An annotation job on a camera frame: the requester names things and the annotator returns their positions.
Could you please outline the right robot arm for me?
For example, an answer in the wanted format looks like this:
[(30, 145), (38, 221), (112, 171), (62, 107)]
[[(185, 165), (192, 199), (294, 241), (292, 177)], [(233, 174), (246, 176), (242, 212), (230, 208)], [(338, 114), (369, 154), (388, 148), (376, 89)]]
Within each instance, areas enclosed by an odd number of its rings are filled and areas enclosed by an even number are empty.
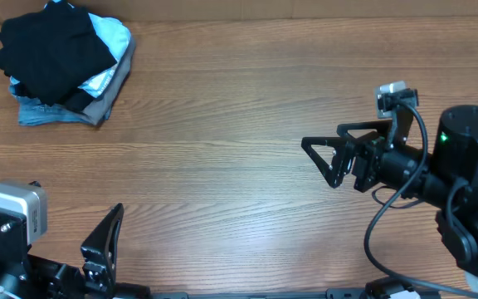
[[(366, 192), (378, 183), (393, 190), (367, 227), (363, 240), (368, 260), (403, 286), (478, 298), (478, 105), (457, 105), (439, 119), (437, 138), (429, 145), (423, 118), (413, 105), (387, 104), (389, 120), (342, 124), (335, 137), (305, 137), (302, 149), (332, 188), (346, 174)], [(370, 238), (379, 219), (400, 197), (438, 209), (441, 241), (466, 274), (469, 290), (402, 275), (372, 253)]]

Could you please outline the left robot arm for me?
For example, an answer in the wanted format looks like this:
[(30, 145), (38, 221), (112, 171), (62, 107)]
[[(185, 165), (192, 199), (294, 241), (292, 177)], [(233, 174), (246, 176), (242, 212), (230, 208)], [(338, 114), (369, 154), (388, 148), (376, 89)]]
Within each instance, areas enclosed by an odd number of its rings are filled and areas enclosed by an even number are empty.
[(116, 204), (81, 244), (81, 268), (29, 253), (29, 221), (0, 208), (0, 298), (150, 298), (148, 287), (116, 281), (124, 207)]

